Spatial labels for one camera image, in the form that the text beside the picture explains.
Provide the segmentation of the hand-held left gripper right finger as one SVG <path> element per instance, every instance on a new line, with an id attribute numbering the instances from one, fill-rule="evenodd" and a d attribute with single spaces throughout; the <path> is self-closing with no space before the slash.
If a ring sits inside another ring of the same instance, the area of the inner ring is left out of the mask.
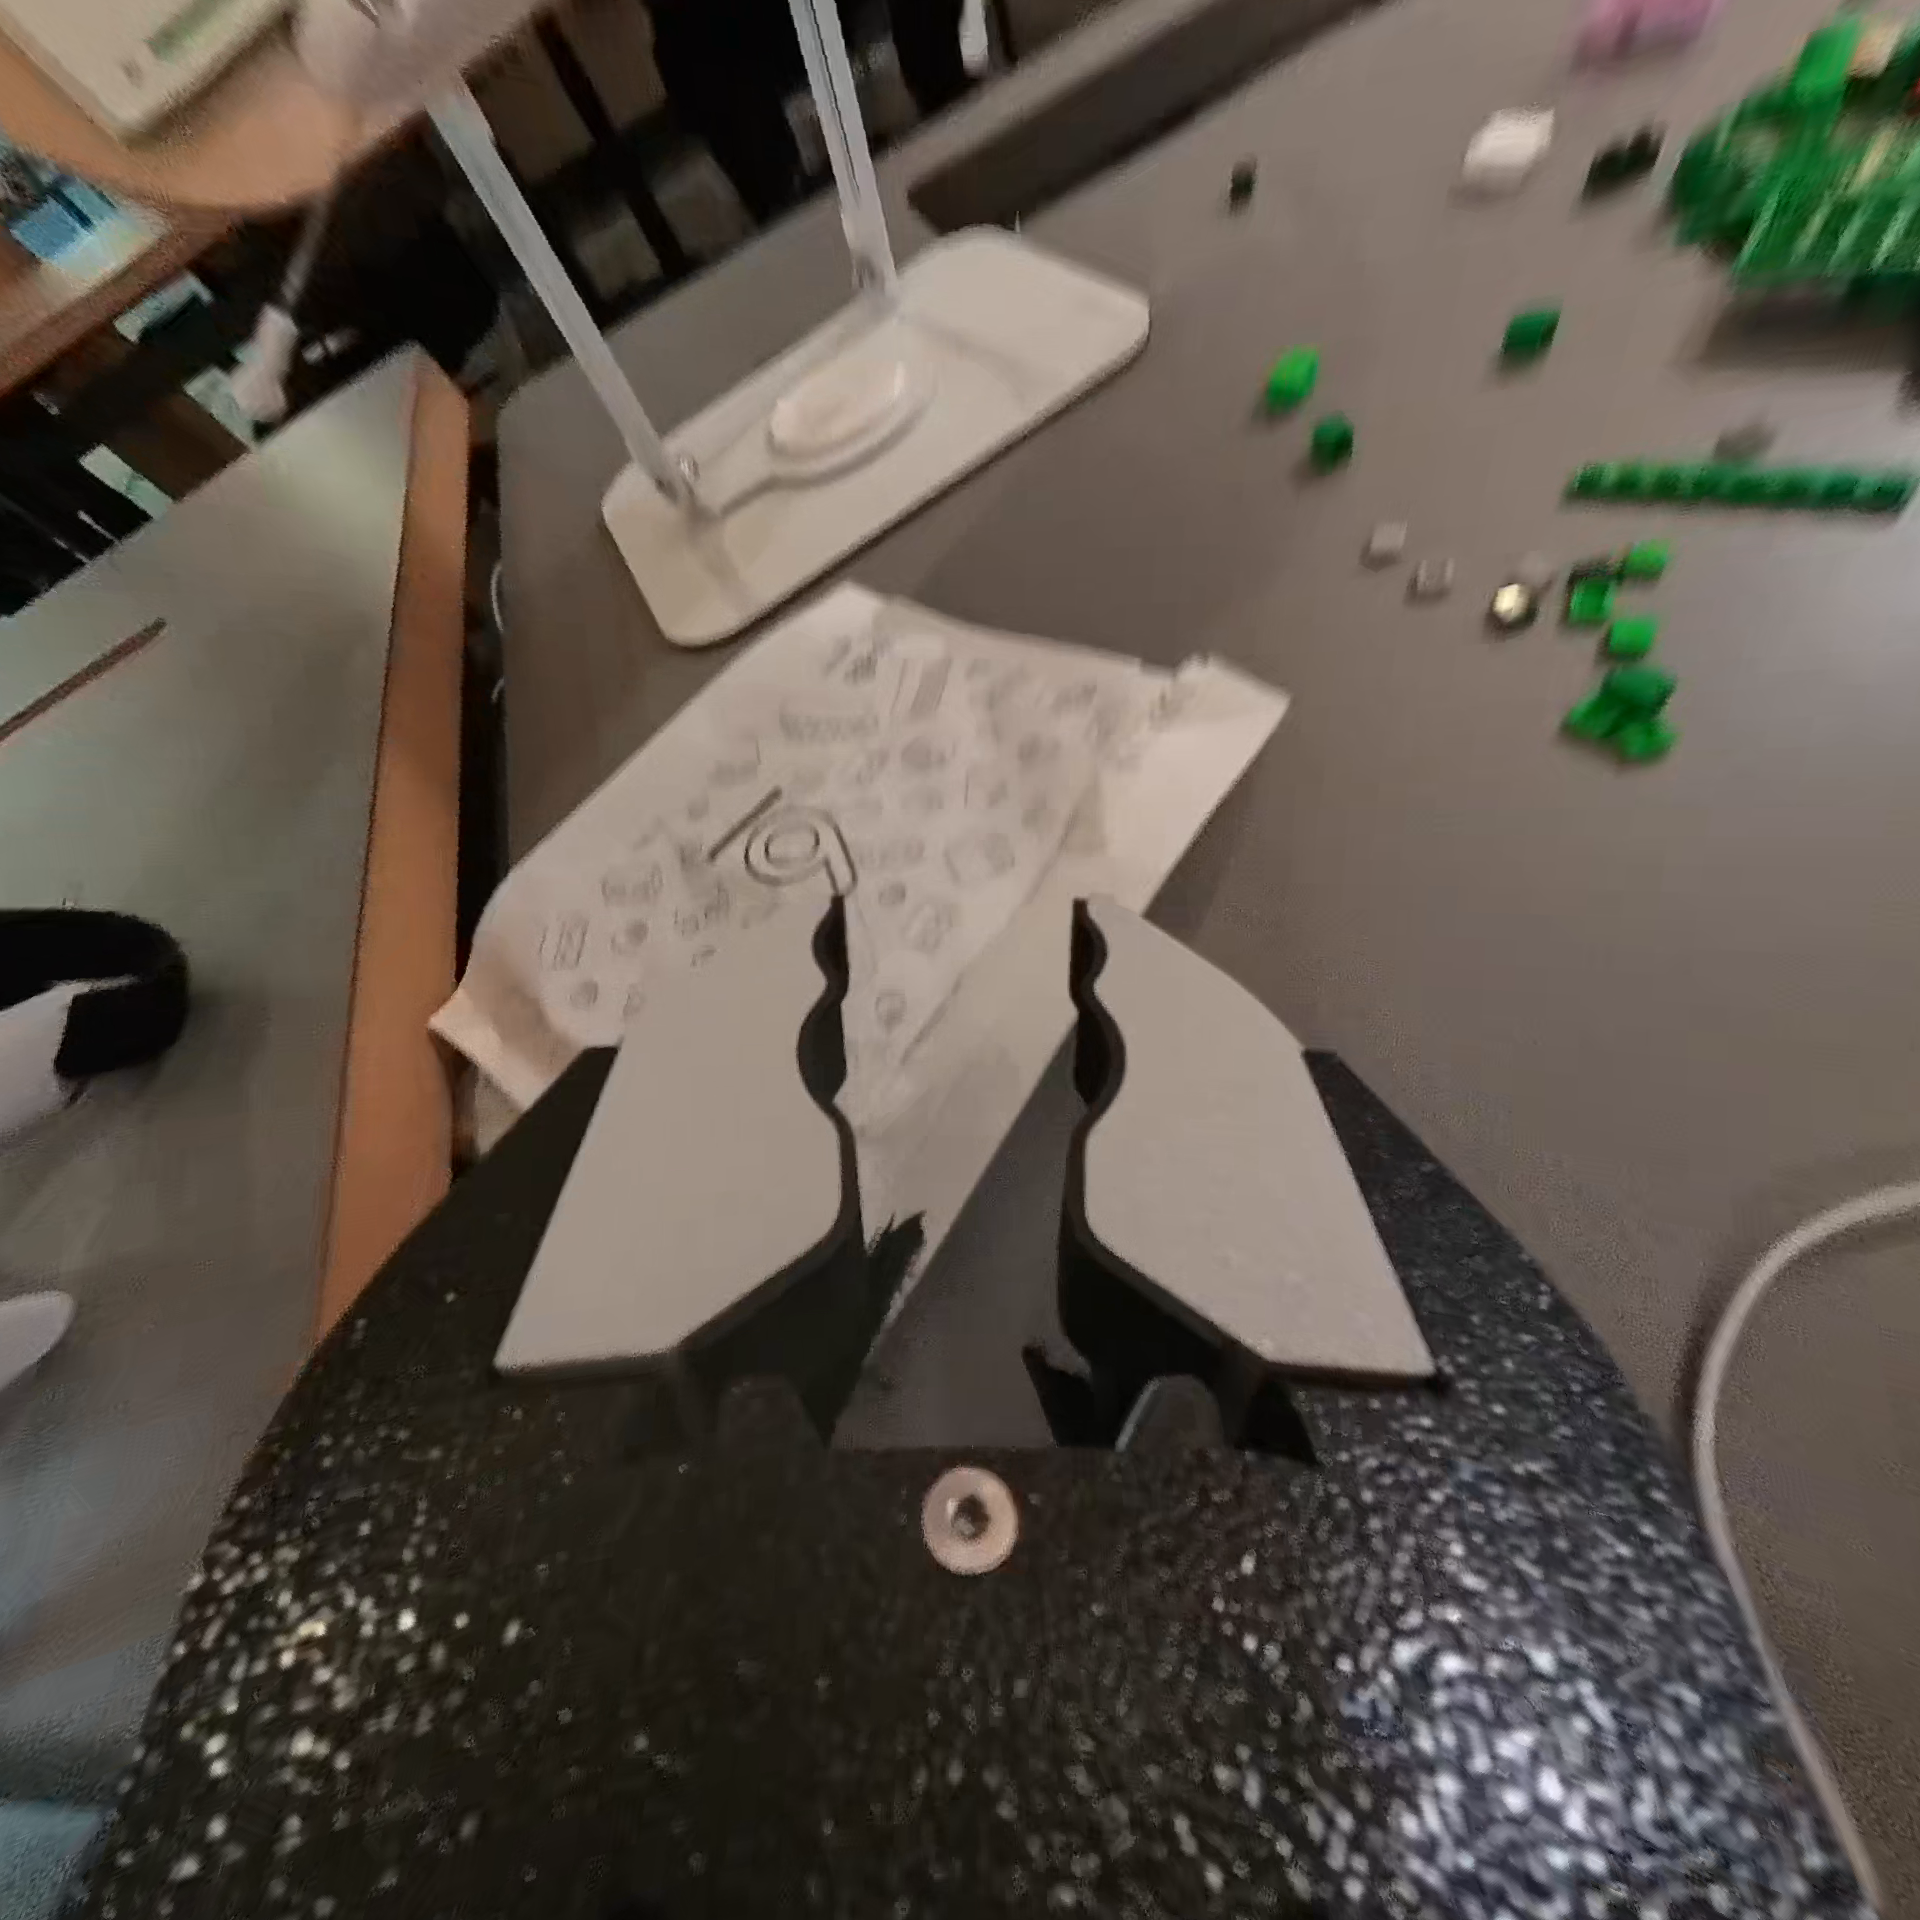
<path id="1" fill-rule="evenodd" d="M 1306 1049 L 1165 929 L 1072 907 L 1061 1320 L 1098 1369 L 1427 1385 L 1439 1362 Z"/>

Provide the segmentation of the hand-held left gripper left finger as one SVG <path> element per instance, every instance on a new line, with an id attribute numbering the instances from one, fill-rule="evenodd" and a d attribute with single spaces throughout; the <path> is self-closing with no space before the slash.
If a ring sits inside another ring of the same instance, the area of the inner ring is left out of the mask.
<path id="1" fill-rule="evenodd" d="M 669 981 L 617 1044 L 519 1298 L 502 1377 L 693 1361 L 759 1304 L 862 1254 L 848 912 L 790 906 Z"/>

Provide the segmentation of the white printed paper bag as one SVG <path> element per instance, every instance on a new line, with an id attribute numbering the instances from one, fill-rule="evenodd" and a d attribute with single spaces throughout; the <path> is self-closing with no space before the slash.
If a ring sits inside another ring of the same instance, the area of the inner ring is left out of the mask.
<path id="1" fill-rule="evenodd" d="M 1144 914 L 1289 709 L 862 588 L 778 621 L 497 888 L 432 1029 L 490 1149 L 678 979 L 840 894 L 862 1212 L 951 1232 L 1072 1024 L 1072 902 Z"/>

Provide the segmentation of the grey desk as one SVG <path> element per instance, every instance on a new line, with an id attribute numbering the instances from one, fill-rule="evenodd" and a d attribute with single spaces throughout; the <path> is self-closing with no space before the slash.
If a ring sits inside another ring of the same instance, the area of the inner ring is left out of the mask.
<path id="1" fill-rule="evenodd" d="M 1696 1326 L 1791 1216 L 1915 1165 L 1915 512 L 1683 517 L 1661 593 L 1678 746 L 1561 739 L 1586 648 L 1482 609 L 1590 458 L 1710 444 L 1761 347 L 1582 153 L 1696 116 L 1822 4 L 1729 4 L 1671 65 L 1569 72 L 1576 4 L 1384 4 L 1041 216 L 1149 289 L 1101 396 L 848 577 L 943 616 L 1289 694 L 1158 914 L 1311 1044 L 1441 1395 L 1306 1395 L 1317 1466 L 1011 1457 L 998 1574 L 851 1534 L 895 1595 L 775 1657 L 651 1665 L 666 1753 L 623 1868 L 682 1915 L 1842 1915 L 1696 1531 Z M 1550 107 L 1537 172 L 1473 133 Z M 1230 173 L 1257 193 L 1230 206 Z M 1509 321 L 1565 310 L 1503 369 Z M 1307 402 L 1267 373 L 1321 353 Z M 1311 465 L 1347 413 L 1357 453 Z M 1394 568 L 1365 568 L 1406 521 Z M 1451 558 L 1448 600 L 1409 573 Z"/>

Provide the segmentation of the cluster of green lego bricks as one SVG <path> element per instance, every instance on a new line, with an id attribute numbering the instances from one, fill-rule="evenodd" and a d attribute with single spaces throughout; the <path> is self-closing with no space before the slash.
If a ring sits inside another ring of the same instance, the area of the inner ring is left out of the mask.
<path id="1" fill-rule="evenodd" d="M 1678 677 L 1665 658 L 1665 619 L 1651 600 L 1671 561 L 1666 537 L 1641 537 L 1573 564 L 1561 590 L 1565 632 L 1592 644 L 1594 681 L 1559 730 L 1622 766 L 1666 761 L 1678 739 Z"/>

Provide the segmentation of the grey table with wooden edge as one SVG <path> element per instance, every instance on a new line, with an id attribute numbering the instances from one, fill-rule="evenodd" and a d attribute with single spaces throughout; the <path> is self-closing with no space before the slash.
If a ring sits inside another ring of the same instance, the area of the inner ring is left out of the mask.
<path id="1" fill-rule="evenodd" d="M 6 1806 L 104 1809 L 254 1440 L 323 1323 L 409 561 L 463 662 L 466 405 L 400 353 L 6 621 L 6 907 L 175 936 L 159 1064 L 6 1140 Z"/>

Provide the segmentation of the long green lego plate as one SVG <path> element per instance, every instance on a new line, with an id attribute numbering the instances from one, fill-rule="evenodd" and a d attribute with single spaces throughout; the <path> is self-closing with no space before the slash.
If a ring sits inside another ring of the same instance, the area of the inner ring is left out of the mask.
<path id="1" fill-rule="evenodd" d="M 1919 496 L 1915 469 L 1630 460 L 1573 469 L 1566 501 L 1897 517 Z"/>

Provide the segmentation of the white lego brick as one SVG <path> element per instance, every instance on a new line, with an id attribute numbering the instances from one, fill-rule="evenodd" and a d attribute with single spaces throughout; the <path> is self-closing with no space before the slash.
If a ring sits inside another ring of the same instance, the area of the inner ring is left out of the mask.
<path id="1" fill-rule="evenodd" d="M 1555 110 L 1503 107 L 1471 137 L 1461 158 L 1461 190 L 1493 196 L 1518 190 L 1553 146 Z"/>

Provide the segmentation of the green lego plate build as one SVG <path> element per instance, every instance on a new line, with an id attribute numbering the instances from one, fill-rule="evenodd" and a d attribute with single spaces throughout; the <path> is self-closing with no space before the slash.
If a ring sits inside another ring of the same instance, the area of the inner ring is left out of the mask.
<path id="1" fill-rule="evenodd" d="M 1839 11 L 1688 142 L 1678 246 L 1749 294 L 1915 298 L 1919 25 Z"/>

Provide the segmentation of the pink lego piece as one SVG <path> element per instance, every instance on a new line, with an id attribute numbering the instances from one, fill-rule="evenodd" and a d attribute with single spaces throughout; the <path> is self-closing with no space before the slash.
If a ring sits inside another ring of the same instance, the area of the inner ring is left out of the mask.
<path id="1" fill-rule="evenodd" d="M 1582 67 L 1616 65 L 1693 46 L 1720 11 L 1721 2 L 1582 2 L 1573 60 Z"/>

